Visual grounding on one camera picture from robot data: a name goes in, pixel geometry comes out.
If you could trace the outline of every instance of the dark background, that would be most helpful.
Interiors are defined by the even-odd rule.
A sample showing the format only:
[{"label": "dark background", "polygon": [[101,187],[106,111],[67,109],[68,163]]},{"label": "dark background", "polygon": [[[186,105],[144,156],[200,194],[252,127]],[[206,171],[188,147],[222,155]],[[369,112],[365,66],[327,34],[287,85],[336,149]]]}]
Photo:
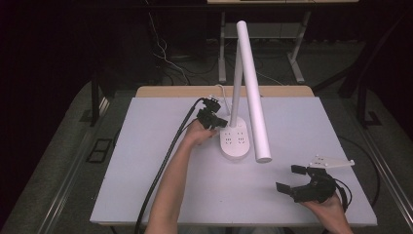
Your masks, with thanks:
[{"label": "dark background", "polygon": [[[369,0],[351,9],[315,10],[306,40],[365,41],[368,46],[359,62],[363,67],[379,39],[410,5],[411,1]],[[107,96],[118,89],[158,82],[153,33],[146,14],[88,13],[76,6],[72,1],[0,0],[0,228],[70,102],[93,75],[99,77]],[[218,36],[218,13],[162,12],[156,16],[160,33],[169,44],[194,56],[203,55],[206,38]],[[410,11],[401,19],[365,76],[359,77],[359,70],[351,75],[356,82],[371,80],[371,89],[413,138],[412,16]]]}]

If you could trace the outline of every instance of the black cable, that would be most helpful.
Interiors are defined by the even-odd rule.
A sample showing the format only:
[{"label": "black cable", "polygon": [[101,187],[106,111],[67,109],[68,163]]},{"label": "black cable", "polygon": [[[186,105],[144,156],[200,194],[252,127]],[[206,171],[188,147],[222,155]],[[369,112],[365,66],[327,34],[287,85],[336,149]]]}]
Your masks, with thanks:
[{"label": "black cable", "polygon": [[283,59],[285,55],[281,56],[260,56],[260,55],[254,55],[255,59]]},{"label": "black cable", "polygon": [[[234,63],[236,63],[237,59],[236,58],[230,58],[229,56],[230,55],[225,56],[225,60],[230,60],[232,63],[229,63],[229,62],[228,63],[230,64],[230,66],[232,68],[235,69]],[[254,66],[255,66],[256,70],[261,69],[261,68],[264,67],[264,62],[261,60],[261,58],[257,58],[256,56],[252,56],[252,60],[254,61]]]},{"label": "black cable", "polygon": [[225,62],[228,63],[228,65],[230,65],[231,68],[235,69],[235,65],[234,65],[234,63],[231,63],[231,61],[233,61],[235,63],[234,59],[231,59],[227,55],[225,55]]},{"label": "black cable", "polygon": [[289,227],[282,228],[284,234],[295,234],[295,232]]},{"label": "black cable", "polygon": [[165,156],[164,162],[162,162],[161,168],[158,170],[158,173],[156,174],[151,187],[149,188],[148,193],[146,194],[145,200],[142,204],[142,207],[140,208],[140,212],[139,212],[139,217],[137,218],[136,221],[136,225],[134,227],[134,234],[139,234],[139,227],[140,227],[140,223],[142,222],[143,219],[143,214],[145,213],[146,210],[146,206],[148,205],[149,199],[151,198],[151,195],[158,183],[159,178],[161,177],[162,172],[164,171],[165,165],[167,164],[168,160],[169,160],[169,156],[172,152],[172,150],[174,149],[176,142],[178,141],[180,135],[183,132],[183,129],[186,125],[186,123],[188,122],[189,117],[191,117],[192,113],[195,110],[195,106],[198,104],[198,102],[200,102],[201,100],[203,100],[203,98],[199,98],[197,101],[195,101],[194,105],[191,107],[191,109],[188,111],[188,113],[185,116],[185,119],[182,121],[182,124],[179,126],[178,131],[176,132],[175,137],[172,140],[172,143],[170,144],[169,150],[167,155]]},{"label": "black cable", "polygon": [[[186,82],[186,83],[189,83],[189,85],[191,85],[189,78],[191,78],[191,79],[200,78],[200,79],[202,79],[203,81],[205,81],[208,86],[210,86],[210,83],[209,83],[208,79],[205,78],[205,77],[203,77],[203,76],[201,76],[203,73],[208,73],[208,71],[203,71],[203,72],[198,72],[198,73],[197,73],[197,72],[193,72],[193,71],[188,70],[188,69],[187,69],[186,67],[184,67],[184,66],[180,66],[180,65],[179,65],[179,67],[180,67],[181,69],[187,70],[189,73],[192,74],[192,75],[186,75],[186,77],[187,77],[187,82]],[[175,69],[175,68],[173,68],[173,67],[171,67],[171,66],[165,66],[165,68],[170,69],[170,70],[172,70],[172,71],[179,72],[180,74],[182,74],[181,71],[179,71],[179,70],[177,70],[177,69]],[[172,78],[171,78],[171,75],[167,74],[164,70],[163,70],[162,72],[170,78],[170,80],[172,81],[172,84],[173,84],[173,80],[172,80]],[[183,81],[178,75],[175,75],[175,76],[176,76],[181,82],[185,83],[185,81]]]},{"label": "black cable", "polygon": [[170,85],[173,86],[174,85],[173,78],[169,74],[167,74],[163,69],[161,69],[161,71],[164,75],[168,76],[168,78],[170,79]]},{"label": "black cable", "polygon": [[187,125],[185,126],[185,128],[182,129],[181,134],[182,134],[192,123],[194,123],[195,120],[197,120],[197,119],[193,119],[193,120],[191,121],[191,123],[187,124]]},{"label": "black cable", "polygon": [[182,76],[183,76],[183,78],[185,78],[185,80],[186,80],[186,85],[188,85],[188,86],[191,86],[192,84],[191,84],[191,81],[188,79],[188,77],[186,76],[186,74],[185,74],[185,72],[183,72],[183,70],[178,70],[178,69],[175,69],[175,68],[173,68],[173,67],[170,67],[170,66],[165,66],[165,68],[167,68],[167,69],[170,69],[170,70],[174,70],[174,71],[177,71],[177,72],[179,72],[179,73],[181,73],[182,74]]},{"label": "black cable", "polygon": [[180,65],[179,67],[181,67],[182,69],[188,71],[188,72],[191,73],[191,74],[204,75],[204,74],[210,73],[210,72],[213,70],[213,68],[216,66],[217,63],[218,63],[218,58],[214,60],[212,67],[210,67],[208,70],[206,70],[206,71],[198,71],[198,72],[191,71],[191,70],[189,70],[188,68],[186,68],[185,66],[181,66],[181,65]]},{"label": "black cable", "polygon": [[118,234],[118,232],[116,232],[115,227],[114,226],[110,226],[110,230],[112,230],[113,234]]},{"label": "black cable", "polygon": [[347,188],[347,190],[349,191],[349,194],[350,194],[350,199],[349,199],[349,201],[347,202],[347,201],[343,201],[343,208],[344,208],[344,212],[346,212],[346,210],[347,210],[347,207],[352,203],[352,201],[353,201],[353,193],[352,193],[352,190],[350,190],[350,188],[349,188],[349,186],[347,186],[347,184],[345,184],[343,181],[341,181],[340,179],[337,179],[337,178],[334,178],[334,180],[336,180],[337,182],[340,182],[341,184],[343,184],[346,188]]},{"label": "black cable", "polygon": [[373,161],[373,158],[370,156],[370,154],[363,149],[359,144],[355,143],[354,141],[345,138],[343,136],[338,136],[339,138],[353,144],[355,147],[357,147],[358,149],[360,149],[368,158],[368,160],[370,161],[371,165],[373,166],[374,172],[376,174],[376,181],[377,181],[377,188],[376,188],[376,193],[374,195],[374,198],[372,200],[372,202],[370,203],[371,207],[374,207],[377,203],[377,200],[379,199],[379,194],[380,194],[380,187],[381,187],[381,179],[380,179],[380,173],[379,173],[379,169],[377,168],[376,164]]},{"label": "black cable", "polygon": [[[150,5],[147,0],[144,0],[144,2],[146,3],[147,6]],[[182,72],[182,76],[183,76],[183,77],[185,78],[185,80],[186,80],[185,85],[191,86],[191,81],[190,81],[190,80],[188,79],[188,77],[185,75],[185,72],[183,71],[183,69],[180,68],[180,67],[178,67],[175,63],[167,60],[167,52],[166,52],[167,42],[166,42],[164,39],[161,38],[161,40],[165,43],[165,47],[163,48],[163,47],[160,45],[160,41],[161,41],[161,40],[160,40],[160,37],[159,37],[159,35],[158,35],[157,29],[156,29],[156,26],[155,26],[155,22],[154,22],[154,20],[153,20],[153,18],[152,18],[151,12],[148,12],[148,16],[149,16],[149,19],[150,19],[150,21],[151,21],[151,25],[152,25],[153,32],[155,33],[155,36],[156,36],[156,43],[157,43],[158,47],[162,50],[162,53],[163,53],[163,55],[164,55],[163,57],[160,57],[160,56],[158,56],[158,55],[156,55],[156,54],[154,53],[154,56],[156,56],[156,58],[158,58],[158,59],[161,59],[161,60],[163,60],[163,61],[165,61],[165,62],[167,62],[167,63],[169,63],[169,64],[172,64],[172,65],[176,66],[177,68],[179,68],[179,69],[181,70],[181,72]]]}]

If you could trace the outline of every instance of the power strip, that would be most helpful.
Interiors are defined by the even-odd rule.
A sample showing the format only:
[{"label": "power strip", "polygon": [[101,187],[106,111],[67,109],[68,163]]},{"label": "power strip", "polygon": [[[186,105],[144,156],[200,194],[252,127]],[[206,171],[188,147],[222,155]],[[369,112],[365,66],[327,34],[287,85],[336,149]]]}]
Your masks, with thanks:
[{"label": "power strip", "polygon": [[242,160],[249,150],[249,137],[246,123],[243,118],[237,117],[237,125],[231,128],[229,125],[220,131],[221,148],[225,158],[231,161]]}]

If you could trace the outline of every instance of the black power cord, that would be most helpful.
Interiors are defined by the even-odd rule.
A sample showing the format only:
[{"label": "black power cord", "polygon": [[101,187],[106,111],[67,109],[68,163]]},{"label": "black power cord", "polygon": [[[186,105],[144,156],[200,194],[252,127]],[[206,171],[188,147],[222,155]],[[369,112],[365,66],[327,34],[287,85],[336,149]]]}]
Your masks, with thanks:
[{"label": "black power cord", "polygon": [[113,234],[118,234],[114,226],[110,226],[110,230],[112,230]]},{"label": "black power cord", "polygon": [[146,194],[146,197],[145,197],[145,200],[144,200],[144,202],[143,202],[143,204],[142,204],[142,207],[140,208],[139,216],[138,216],[138,218],[137,218],[136,225],[135,225],[135,227],[134,227],[134,233],[135,233],[135,234],[139,234],[139,227],[140,227],[140,224],[141,224],[141,222],[142,222],[143,214],[145,213],[146,206],[148,205],[149,199],[151,198],[152,193],[153,193],[153,191],[154,191],[154,189],[155,189],[155,187],[156,187],[156,185],[157,185],[157,183],[158,183],[158,181],[159,181],[159,178],[161,177],[161,174],[162,174],[162,172],[163,172],[164,169],[165,169],[165,165],[167,164],[167,162],[168,162],[168,160],[169,160],[170,154],[171,154],[172,150],[174,149],[174,147],[175,147],[175,145],[176,145],[176,142],[178,141],[180,135],[182,134],[183,129],[184,129],[186,123],[188,122],[189,117],[190,117],[190,116],[192,115],[192,113],[194,112],[195,106],[196,106],[196,105],[198,104],[198,102],[200,102],[201,100],[203,100],[203,98],[199,98],[197,101],[195,101],[194,105],[191,107],[191,109],[190,109],[190,110],[188,111],[188,113],[186,114],[185,119],[182,121],[182,124],[179,126],[179,129],[178,129],[178,131],[176,132],[176,135],[175,135],[175,137],[173,138],[172,143],[170,144],[168,153],[167,153],[167,155],[165,156],[164,161],[162,162],[161,168],[158,170],[158,173],[156,174],[156,176],[155,176],[155,178],[154,178],[154,180],[153,180],[153,182],[152,182],[152,185],[151,185],[151,187],[149,188],[148,193]]},{"label": "black power cord", "polygon": [[352,145],[357,147],[359,150],[361,150],[367,156],[368,160],[370,161],[371,165],[373,166],[374,173],[376,175],[377,188],[376,188],[376,193],[374,194],[374,198],[373,198],[372,202],[370,203],[370,206],[374,207],[377,203],[377,200],[379,199],[380,187],[381,187],[381,179],[380,179],[379,169],[377,168],[377,166],[374,163],[373,158],[370,156],[370,154],[365,149],[363,149],[359,144],[357,144],[354,141],[352,141],[348,138],[345,138],[343,136],[338,136],[338,137],[341,138],[342,140],[348,142],[348,143],[351,143]]},{"label": "black power cord", "polygon": [[344,188],[343,187],[340,187],[337,183],[336,183],[336,187],[337,187],[337,189],[339,190],[339,192],[340,192],[340,195],[341,195],[341,199],[342,199],[342,206],[343,206],[343,210],[344,210],[344,213],[347,211],[347,208],[349,207],[349,205],[352,203],[352,201],[353,201],[353,193],[352,193],[352,190],[350,190],[350,188],[349,188],[349,186],[347,186],[347,184],[345,184],[343,181],[341,181],[340,179],[337,179],[337,178],[334,178],[334,180],[336,181],[336,182],[340,182],[341,184],[343,184],[346,188],[347,188],[347,191],[349,191],[349,195],[350,195],[350,199],[348,200],[347,199],[347,196],[345,195],[346,194],[346,191],[344,190]]}]

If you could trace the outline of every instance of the tabletop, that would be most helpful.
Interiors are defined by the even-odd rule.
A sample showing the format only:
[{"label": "tabletop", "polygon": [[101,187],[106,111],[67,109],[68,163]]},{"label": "tabletop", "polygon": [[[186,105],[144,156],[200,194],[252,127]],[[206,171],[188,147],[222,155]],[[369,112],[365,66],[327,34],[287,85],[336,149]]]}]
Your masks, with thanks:
[{"label": "tabletop", "polygon": [[[135,224],[147,190],[186,112],[199,97],[217,96],[225,105],[222,88],[230,102],[231,87],[142,87],[137,91],[101,185],[91,222]],[[279,193],[276,182],[305,185],[310,178],[292,174],[291,165],[308,166],[316,155],[337,159],[347,159],[347,156],[319,98],[314,97],[310,88],[269,86],[260,90],[273,161],[257,164],[253,144],[243,160],[229,161],[222,155],[219,137],[196,147],[189,162],[180,224],[319,225],[309,210]],[[246,98],[241,97],[239,115],[249,123],[246,102]],[[218,117],[227,114],[226,108],[217,112]],[[345,182],[353,192],[353,202],[347,211],[349,224],[376,225],[377,218],[352,168],[327,172]],[[144,224],[153,197],[144,214]]]}]

